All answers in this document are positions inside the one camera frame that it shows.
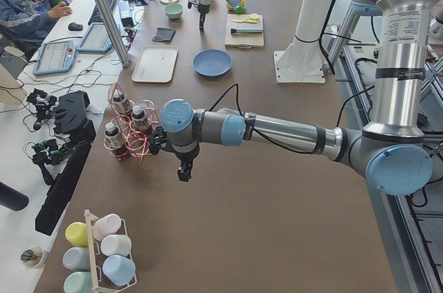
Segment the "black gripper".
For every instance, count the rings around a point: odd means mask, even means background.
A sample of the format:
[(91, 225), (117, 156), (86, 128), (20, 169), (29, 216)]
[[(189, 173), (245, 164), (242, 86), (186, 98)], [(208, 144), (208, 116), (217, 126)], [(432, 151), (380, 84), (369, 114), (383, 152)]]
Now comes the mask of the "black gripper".
[(199, 30), (203, 31), (205, 29), (205, 19), (206, 19), (206, 15), (209, 13), (210, 11), (210, 6), (209, 5), (205, 5), (205, 4), (199, 4), (198, 8), (197, 8), (200, 16), (199, 16)]
[(176, 157), (181, 161), (180, 168), (177, 170), (177, 175), (180, 181), (191, 180), (193, 160), (198, 156), (199, 150), (200, 147), (198, 143), (186, 147), (176, 146), (174, 148)]

